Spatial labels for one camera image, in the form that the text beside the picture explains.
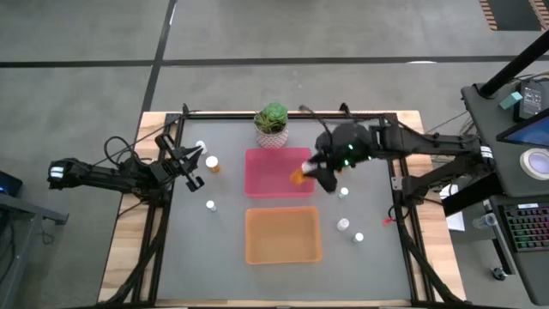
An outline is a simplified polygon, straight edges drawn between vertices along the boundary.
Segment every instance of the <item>potted plant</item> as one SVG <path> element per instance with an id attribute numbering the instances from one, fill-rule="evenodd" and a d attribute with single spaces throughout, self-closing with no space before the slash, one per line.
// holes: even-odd
<path id="1" fill-rule="evenodd" d="M 288 139 L 288 109 L 281 103 L 269 103 L 254 118 L 256 139 L 263 148 L 280 148 Z"/>

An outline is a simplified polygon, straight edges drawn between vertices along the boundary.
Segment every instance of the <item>white plant pot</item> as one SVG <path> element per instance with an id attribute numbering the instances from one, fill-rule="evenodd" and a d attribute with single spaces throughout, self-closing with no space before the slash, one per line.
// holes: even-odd
<path id="1" fill-rule="evenodd" d="M 284 126 L 284 130 L 274 134 L 263 133 L 256 125 L 254 125 L 254 127 L 256 127 L 257 142 L 263 148 L 280 148 L 284 146 L 288 140 L 288 124 Z"/>

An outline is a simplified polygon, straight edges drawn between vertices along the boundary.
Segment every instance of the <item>wooden table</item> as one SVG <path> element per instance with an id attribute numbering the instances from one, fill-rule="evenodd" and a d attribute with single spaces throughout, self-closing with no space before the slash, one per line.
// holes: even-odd
<path id="1" fill-rule="evenodd" d="M 372 111 L 362 113 L 394 112 L 398 119 L 415 129 L 423 132 L 423 125 L 418 111 Z M 159 129 L 164 125 L 166 112 L 145 112 L 137 133 L 137 139 Z M 158 149 L 152 135 L 136 145 L 136 152 L 141 157 L 156 158 Z M 407 167 L 410 175 L 420 176 L 432 170 L 431 158 L 428 155 L 410 155 L 407 157 Z M 430 194 L 429 198 L 438 199 L 436 194 Z M 136 197 L 125 195 L 120 204 L 119 212 L 135 205 Z M 128 274 L 135 267 L 141 249 L 143 230 L 147 218 L 147 205 L 140 205 L 126 213 L 120 219 L 114 229 L 111 250 L 107 259 L 105 274 L 100 288 L 98 301 L 108 300 L 120 287 Z M 425 251 L 429 263 L 438 273 L 450 290 L 462 300 L 465 300 L 465 292 L 462 279 L 457 268 L 454 248 L 446 225 L 446 217 L 443 208 L 435 203 L 425 202 L 417 208 L 419 224 L 424 241 Z M 155 219 L 160 219 L 161 209 L 157 209 Z M 158 221 L 154 224 L 153 233 L 158 227 Z M 142 286 L 142 298 L 146 299 L 150 286 L 152 262 L 149 263 L 144 276 Z M 419 299 L 425 300 L 423 279 L 419 266 L 413 261 L 413 273 L 418 289 Z M 264 301 L 264 300 L 157 300 L 157 306 L 406 306 L 409 300 L 380 300 L 380 301 Z"/>

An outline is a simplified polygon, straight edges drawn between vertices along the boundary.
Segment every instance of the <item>black pole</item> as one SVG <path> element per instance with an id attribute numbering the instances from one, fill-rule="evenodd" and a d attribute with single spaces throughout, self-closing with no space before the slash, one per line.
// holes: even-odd
<path id="1" fill-rule="evenodd" d="M 528 46 L 520 55 L 500 70 L 490 81 L 484 84 L 479 94 L 488 98 L 495 94 L 506 83 L 510 82 L 517 74 L 526 69 L 532 62 L 543 56 L 549 50 L 549 31 L 544 32 L 534 43 Z"/>

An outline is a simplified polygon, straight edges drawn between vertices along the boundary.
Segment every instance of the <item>rgb keyboard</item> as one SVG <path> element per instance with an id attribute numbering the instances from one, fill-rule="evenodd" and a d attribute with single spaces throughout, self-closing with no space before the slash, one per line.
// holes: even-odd
<path id="1" fill-rule="evenodd" d="M 503 211 L 515 250 L 549 250 L 549 207 Z"/>

